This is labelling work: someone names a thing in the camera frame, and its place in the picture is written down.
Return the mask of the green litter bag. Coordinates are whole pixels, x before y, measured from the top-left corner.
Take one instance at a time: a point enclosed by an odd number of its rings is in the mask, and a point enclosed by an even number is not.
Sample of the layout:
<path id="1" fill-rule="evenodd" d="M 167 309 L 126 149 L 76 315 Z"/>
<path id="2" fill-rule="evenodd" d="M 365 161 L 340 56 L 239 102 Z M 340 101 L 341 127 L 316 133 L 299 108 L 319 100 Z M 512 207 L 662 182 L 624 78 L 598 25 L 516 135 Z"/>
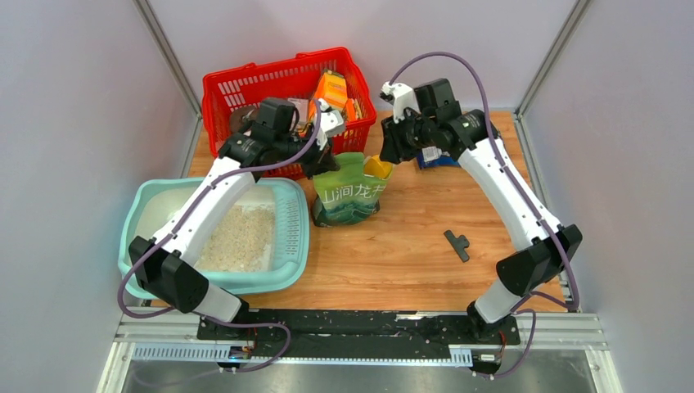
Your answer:
<path id="1" fill-rule="evenodd" d="M 336 156 L 340 169 L 313 177 L 317 194 L 312 205 L 313 224 L 338 227 L 362 223 L 381 209 L 380 198 L 390 180 L 363 174 L 362 152 Z"/>

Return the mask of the black bag clip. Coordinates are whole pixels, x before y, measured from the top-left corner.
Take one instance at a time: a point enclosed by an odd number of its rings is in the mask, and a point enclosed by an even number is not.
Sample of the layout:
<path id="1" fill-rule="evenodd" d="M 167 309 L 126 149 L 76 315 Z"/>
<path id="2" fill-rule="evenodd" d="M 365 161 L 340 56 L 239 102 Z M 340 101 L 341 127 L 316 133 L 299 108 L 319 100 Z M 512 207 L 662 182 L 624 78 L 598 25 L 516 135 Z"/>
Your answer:
<path id="1" fill-rule="evenodd" d="M 446 230 L 444 237 L 463 263 L 470 260 L 470 256 L 467 253 L 470 242 L 464 235 L 456 236 L 451 230 Z"/>

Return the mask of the yellow plastic scoop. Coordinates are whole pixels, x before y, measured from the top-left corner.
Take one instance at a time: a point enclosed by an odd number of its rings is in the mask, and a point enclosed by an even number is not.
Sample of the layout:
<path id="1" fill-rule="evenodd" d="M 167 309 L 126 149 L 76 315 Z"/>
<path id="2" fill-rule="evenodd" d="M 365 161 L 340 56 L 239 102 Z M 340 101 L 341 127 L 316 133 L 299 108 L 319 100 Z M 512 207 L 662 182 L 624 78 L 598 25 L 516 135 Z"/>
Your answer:
<path id="1" fill-rule="evenodd" d="M 363 162 L 363 174 L 373 178 L 388 179 L 393 172 L 394 165 L 382 161 L 379 156 L 368 156 Z"/>

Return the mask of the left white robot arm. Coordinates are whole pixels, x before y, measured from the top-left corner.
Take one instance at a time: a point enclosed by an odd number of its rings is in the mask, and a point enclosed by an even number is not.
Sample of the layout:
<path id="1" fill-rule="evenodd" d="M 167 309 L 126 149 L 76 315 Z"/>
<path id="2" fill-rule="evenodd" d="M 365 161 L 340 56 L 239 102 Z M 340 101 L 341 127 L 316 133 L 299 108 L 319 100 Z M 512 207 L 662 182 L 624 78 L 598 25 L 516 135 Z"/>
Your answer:
<path id="1" fill-rule="evenodd" d="M 228 338 L 238 340 L 250 329 L 247 304 L 213 284 L 194 264 L 224 215 L 262 175 L 298 163 L 308 176 L 335 170 L 331 138 L 345 131 L 339 110 L 313 100 L 314 113 L 300 135 L 300 112 L 293 102 L 265 98 L 242 113 L 242 124 L 221 145 L 209 173 L 183 206 L 149 238 L 136 236 L 128 245 L 132 262 L 119 292 L 130 278 L 153 296 L 184 314 L 219 323 Z"/>

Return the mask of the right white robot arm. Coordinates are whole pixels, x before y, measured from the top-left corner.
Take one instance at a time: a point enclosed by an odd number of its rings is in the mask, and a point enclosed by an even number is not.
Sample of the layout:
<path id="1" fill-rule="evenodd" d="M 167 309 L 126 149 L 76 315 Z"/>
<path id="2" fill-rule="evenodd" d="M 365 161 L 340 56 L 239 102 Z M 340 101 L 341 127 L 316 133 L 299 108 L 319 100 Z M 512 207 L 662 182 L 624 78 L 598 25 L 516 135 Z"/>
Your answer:
<path id="1" fill-rule="evenodd" d="M 392 106 L 391 116 L 381 122 L 381 160 L 397 165 L 428 147 L 448 153 L 475 180 L 508 231 L 514 253 L 497 262 L 497 279 L 467 311 L 470 338 L 488 342 L 498 334 L 499 321 L 565 270 L 583 235 L 543 206 L 486 114 L 463 111 L 447 79 L 415 88 L 386 82 L 380 97 Z"/>

